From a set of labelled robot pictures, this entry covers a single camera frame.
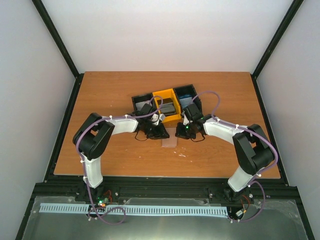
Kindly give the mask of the white red card stack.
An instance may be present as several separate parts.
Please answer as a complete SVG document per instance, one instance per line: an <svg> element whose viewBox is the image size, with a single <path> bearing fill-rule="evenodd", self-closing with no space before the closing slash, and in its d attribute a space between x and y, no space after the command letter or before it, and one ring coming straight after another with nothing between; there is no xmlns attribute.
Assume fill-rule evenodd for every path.
<svg viewBox="0 0 320 240"><path fill-rule="evenodd" d="M138 111L140 111L145 104L149 104L149 101L136 102L135 107Z"/></svg>

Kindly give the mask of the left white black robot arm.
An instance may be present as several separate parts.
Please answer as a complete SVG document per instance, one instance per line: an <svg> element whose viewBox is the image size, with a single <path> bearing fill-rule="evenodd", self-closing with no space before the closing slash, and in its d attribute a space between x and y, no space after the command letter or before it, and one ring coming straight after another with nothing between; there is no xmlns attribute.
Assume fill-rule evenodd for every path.
<svg viewBox="0 0 320 240"><path fill-rule="evenodd" d="M164 140L170 137L158 113L146 103L141 110L123 116L101 116L91 113L73 137L73 144L83 168L83 181L87 184L86 195L92 201L103 198L104 188L101 156L113 135L143 132L148 140Z"/></svg>

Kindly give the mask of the left black frame post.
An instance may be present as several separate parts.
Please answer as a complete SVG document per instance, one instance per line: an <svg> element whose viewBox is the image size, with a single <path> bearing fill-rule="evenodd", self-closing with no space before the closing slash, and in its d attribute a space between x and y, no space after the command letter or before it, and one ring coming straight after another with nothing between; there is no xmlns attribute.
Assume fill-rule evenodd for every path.
<svg viewBox="0 0 320 240"><path fill-rule="evenodd" d="M57 46L59 52L61 53L65 63L67 64L69 70L75 79L79 79L81 74L79 73L64 41L62 40L50 14L48 13L42 0L32 0L32 3L37 10L39 16L41 17L44 25L46 26L49 34L51 35L55 45Z"/></svg>

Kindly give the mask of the yellow card bin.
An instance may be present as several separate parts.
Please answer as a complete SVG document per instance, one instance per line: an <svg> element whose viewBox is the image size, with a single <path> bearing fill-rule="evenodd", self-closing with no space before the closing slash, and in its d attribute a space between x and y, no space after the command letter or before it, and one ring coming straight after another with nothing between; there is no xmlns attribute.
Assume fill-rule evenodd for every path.
<svg viewBox="0 0 320 240"><path fill-rule="evenodd" d="M173 88L154 91L152 92L152 95L154 96L153 100L156 108L163 102L159 109L159 113L164 114L165 116L163 122L165 126L173 126L182 120L181 106Z"/></svg>

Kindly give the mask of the pink leather card holder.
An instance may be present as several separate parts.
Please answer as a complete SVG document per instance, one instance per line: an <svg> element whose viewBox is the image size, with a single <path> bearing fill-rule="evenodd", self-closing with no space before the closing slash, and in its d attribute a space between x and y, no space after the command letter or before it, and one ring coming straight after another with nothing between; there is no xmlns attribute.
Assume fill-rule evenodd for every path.
<svg viewBox="0 0 320 240"><path fill-rule="evenodd" d="M178 138L176 137L176 128L166 128L166 131L169 134L169 138L163 139L161 141L161 146L163 148L175 148L178 144Z"/></svg>

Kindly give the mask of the black card bin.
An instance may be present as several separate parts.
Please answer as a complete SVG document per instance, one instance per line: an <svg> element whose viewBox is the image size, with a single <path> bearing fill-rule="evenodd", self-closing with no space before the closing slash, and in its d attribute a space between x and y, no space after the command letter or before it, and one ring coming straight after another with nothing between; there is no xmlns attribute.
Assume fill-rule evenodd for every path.
<svg viewBox="0 0 320 240"><path fill-rule="evenodd" d="M132 100L132 105L133 105L133 111L137 111L135 103L138 102L143 102L143 101L149 101L149 105L152 106L152 110L154 111L156 109L155 107L155 101L152 100L153 94L152 93L147 93L147 94L143 94L143 95L137 95L137 96L133 96L131 98Z"/></svg>
<svg viewBox="0 0 320 240"><path fill-rule="evenodd" d="M179 103L181 111L190 103L195 103L197 108L200 111L202 111L202 102L198 97L198 94L193 84L174 87L173 91L177 97L177 101Z"/></svg>

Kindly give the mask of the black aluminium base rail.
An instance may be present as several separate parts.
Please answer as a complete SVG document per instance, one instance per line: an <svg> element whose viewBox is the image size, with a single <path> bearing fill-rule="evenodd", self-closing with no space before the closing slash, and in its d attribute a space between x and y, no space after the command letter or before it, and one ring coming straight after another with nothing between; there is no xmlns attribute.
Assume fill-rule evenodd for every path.
<svg viewBox="0 0 320 240"><path fill-rule="evenodd" d="M197 199L211 204L238 205L242 196L252 201L265 197L267 200L296 200L298 189L282 179L261 179L229 200L230 193L225 178L177 178L177 177L104 177L97 187L87 190L81 177L57 176L37 183L32 196L74 197L79 202L95 203L111 197L114 204L130 198Z"/></svg>

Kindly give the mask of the black frame post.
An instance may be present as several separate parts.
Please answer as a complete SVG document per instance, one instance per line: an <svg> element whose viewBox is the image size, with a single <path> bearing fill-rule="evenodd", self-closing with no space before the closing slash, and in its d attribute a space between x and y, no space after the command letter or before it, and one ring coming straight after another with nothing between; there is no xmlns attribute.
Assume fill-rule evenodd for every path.
<svg viewBox="0 0 320 240"><path fill-rule="evenodd" d="M261 74L262 70L264 69L265 65L267 64L272 53L276 49L278 43L282 39L284 33L288 29L289 25L291 24L292 20L294 19L296 13L300 9L303 2L304 0L293 0L292 3L290 4L279 26L277 27L273 37L271 38L267 48L265 49L262 57L260 58L257 66L255 67L253 73L251 74L254 80L256 80Z"/></svg>
<svg viewBox="0 0 320 240"><path fill-rule="evenodd" d="M65 63L67 64L69 70L75 79L79 79L81 74L79 73L64 41L62 40L50 14L48 13L42 0L32 0L32 3L37 10L39 16L41 17L44 25L46 26L49 34L51 35L55 45L57 46L59 52L61 53Z"/></svg>

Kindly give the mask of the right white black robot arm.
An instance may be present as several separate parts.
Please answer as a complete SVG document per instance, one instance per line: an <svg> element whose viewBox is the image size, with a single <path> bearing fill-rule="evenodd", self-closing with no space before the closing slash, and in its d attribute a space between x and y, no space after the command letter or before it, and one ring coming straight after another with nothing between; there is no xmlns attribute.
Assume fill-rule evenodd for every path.
<svg viewBox="0 0 320 240"><path fill-rule="evenodd" d="M203 115L197 105L191 103L182 111L183 122L176 127L175 136L196 142L197 134L224 140L234 146L238 167L228 179L223 189L225 200L231 202L253 180L261 176L271 163L276 164L278 153L267 140L263 129L258 124L238 125L224 121L213 114Z"/></svg>

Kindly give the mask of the right black frame post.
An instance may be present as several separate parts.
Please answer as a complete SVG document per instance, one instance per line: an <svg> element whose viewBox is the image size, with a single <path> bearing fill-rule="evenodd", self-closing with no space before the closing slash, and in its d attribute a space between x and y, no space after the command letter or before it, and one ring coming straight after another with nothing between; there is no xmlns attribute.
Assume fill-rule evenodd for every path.
<svg viewBox="0 0 320 240"><path fill-rule="evenodd" d="M267 48L265 49L262 57L260 58L257 66L255 67L253 73L251 74L254 80L256 80L261 74L262 70L264 69L265 65L267 64L272 53L276 49L278 43L282 39L284 33L288 29L289 25L291 24L292 20L294 19L296 13L300 9L303 2L304 0L293 0L292 3L290 4L279 26L277 27L273 37L271 38Z"/></svg>

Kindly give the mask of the black card stack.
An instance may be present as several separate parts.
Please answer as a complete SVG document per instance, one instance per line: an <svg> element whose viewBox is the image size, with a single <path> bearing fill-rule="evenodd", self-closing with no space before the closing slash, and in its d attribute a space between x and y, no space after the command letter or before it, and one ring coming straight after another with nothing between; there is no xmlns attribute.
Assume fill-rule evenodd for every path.
<svg viewBox="0 0 320 240"><path fill-rule="evenodd" d="M176 114L176 108L171 98L164 98L160 107L160 112L165 116L172 116Z"/></svg>

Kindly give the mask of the blue card stack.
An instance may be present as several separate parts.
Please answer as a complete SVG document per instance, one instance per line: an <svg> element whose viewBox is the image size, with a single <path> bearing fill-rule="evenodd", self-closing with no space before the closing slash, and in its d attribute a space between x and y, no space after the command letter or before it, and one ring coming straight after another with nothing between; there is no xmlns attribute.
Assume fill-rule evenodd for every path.
<svg viewBox="0 0 320 240"><path fill-rule="evenodd" d="M184 109L192 102L193 97L190 94L179 95L178 100L180 102L181 108Z"/></svg>

